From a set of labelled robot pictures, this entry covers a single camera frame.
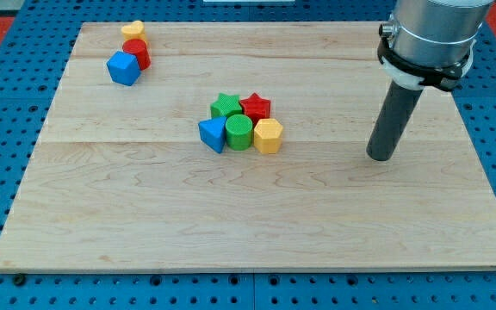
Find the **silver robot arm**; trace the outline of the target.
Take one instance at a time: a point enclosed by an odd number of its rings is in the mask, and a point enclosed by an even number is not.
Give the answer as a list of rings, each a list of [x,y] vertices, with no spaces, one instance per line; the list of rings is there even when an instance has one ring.
[[[398,0],[379,27],[378,59],[406,90],[453,90],[473,64],[492,0]]]

